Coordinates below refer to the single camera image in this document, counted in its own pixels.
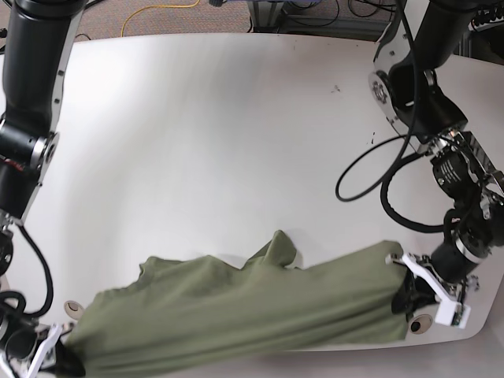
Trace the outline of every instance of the olive green fabric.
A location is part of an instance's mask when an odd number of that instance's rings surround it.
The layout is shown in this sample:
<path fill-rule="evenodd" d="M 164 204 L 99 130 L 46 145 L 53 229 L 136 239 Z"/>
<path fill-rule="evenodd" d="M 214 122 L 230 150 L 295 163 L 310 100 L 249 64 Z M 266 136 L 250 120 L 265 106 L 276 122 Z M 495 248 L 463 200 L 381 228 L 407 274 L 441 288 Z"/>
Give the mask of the olive green fabric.
<path fill-rule="evenodd" d="M 391 300 L 406 271 L 382 242 L 309 269 L 278 231 L 242 269 L 206 256 L 149 258 L 131 286 L 99 293 L 66 345 L 87 376 L 145 377 L 249 354 L 406 336 Z"/>

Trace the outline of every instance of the white table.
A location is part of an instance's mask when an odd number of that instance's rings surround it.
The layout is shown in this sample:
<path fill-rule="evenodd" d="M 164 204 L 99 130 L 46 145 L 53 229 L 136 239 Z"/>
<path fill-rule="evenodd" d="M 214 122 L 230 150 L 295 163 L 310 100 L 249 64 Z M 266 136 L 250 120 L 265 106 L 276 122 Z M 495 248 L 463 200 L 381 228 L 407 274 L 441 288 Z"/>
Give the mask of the white table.
<path fill-rule="evenodd" d="M 372 43 L 288 35 L 77 43 L 61 142 L 27 222 L 54 277 L 54 304 L 44 321 L 68 321 L 66 300 L 86 306 L 98 291 L 131 283 L 150 255 L 212 254 L 240 266 L 276 229 L 292 238 L 303 266 L 382 239 L 416 254 L 432 252 L 441 235 L 395 224 L 378 191 L 351 204 L 334 196 L 343 169 L 395 134 L 368 88 L 374 51 Z M 453 57 L 439 70 L 439 82 L 504 168 L 504 68 Z M 383 148 L 359 165 L 343 194 L 374 181 L 398 148 Z M 428 159 L 396 176 L 391 201 L 430 224 L 451 205 Z M 476 272 L 481 290 L 468 297 L 465 330 L 434 325 L 394 346 L 475 335 L 504 273 L 502 251 Z M 29 309 L 42 304 L 42 270 L 19 235 L 7 276 L 26 294 Z"/>

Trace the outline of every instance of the gray carpet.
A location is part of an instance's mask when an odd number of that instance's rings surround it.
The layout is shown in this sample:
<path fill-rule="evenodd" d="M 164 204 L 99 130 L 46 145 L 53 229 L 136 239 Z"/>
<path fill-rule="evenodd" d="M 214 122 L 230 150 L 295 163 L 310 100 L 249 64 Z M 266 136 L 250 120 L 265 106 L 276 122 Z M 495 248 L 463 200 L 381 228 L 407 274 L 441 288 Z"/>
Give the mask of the gray carpet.
<path fill-rule="evenodd" d="M 105 0 L 87 10 L 80 24 L 79 33 L 86 33 L 92 39 L 113 38 L 120 36 L 124 20 L 137 9 L 152 4 L 191 4 L 193 0 Z M 372 8 L 355 3 L 355 10 L 361 14 L 369 13 Z M 347 0 L 339 0 L 341 17 L 353 17 L 347 7 Z M 298 14 L 333 18 L 337 6 L 335 0 L 322 0 L 312 9 L 299 11 Z M 373 18 L 388 20 L 389 13 L 379 11 Z M 9 20 L 9 8 L 0 2 L 0 28 L 6 28 Z M 170 33 L 217 33 L 246 32 L 249 28 L 249 11 L 243 1 L 230 0 L 220 8 L 215 8 L 208 0 L 191 9 L 148 9 L 132 18 L 125 35 L 149 35 Z"/>

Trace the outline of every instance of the yellow cable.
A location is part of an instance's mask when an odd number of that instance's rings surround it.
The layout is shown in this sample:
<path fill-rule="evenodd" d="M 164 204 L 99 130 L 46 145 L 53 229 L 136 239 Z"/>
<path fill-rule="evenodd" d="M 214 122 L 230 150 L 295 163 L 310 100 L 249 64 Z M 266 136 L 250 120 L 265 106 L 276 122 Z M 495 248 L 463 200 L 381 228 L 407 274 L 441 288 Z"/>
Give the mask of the yellow cable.
<path fill-rule="evenodd" d="M 134 16 L 136 16 L 137 14 L 139 14 L 140 12 L 143 12 L 144 10 L 147 10 L 147 9 L 154 9 L 154 8 L 158 8 L 158 9 L 165 9 L 165 8 L 194 8 L 197 4 L 199 4 L 201 0 L 196 0 L 195 3 L 193 4 L 189 4 L 187 6 L 181 6 L 181 5 L 175 5 L 175 6 L 171 6 L 171 5 L 159 5 L 159 6 L 144 6 L 143 8 L 137 10 L 136 12 L 132 13 L 129 15 L 129 17 L 126 19 L 126 21 L 123 23 L 123 27 L 122 29 L 120 30 L 120 36 L 121 37 L 124 37 L 124 29 L 126 28 L 126 24 L 130 21 L 130 19 L 132 19 Z"/>

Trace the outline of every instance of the green cloth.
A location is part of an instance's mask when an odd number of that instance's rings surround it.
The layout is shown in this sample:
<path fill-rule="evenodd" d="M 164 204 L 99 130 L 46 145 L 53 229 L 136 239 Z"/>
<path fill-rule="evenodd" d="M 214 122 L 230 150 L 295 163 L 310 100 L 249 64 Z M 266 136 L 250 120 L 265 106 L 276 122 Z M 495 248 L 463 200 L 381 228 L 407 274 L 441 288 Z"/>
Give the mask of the green cloth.
<path fill-rule="evenodd" d="M 242 269 L 206 256 L 149 258 L 137 282 L 99 293 L 66 345 L 91 377 L 145 377 L 250 354 L 403 340 L 391 300 L 406 270 L 382 242 L 309 269 L 278 231 Z"/>

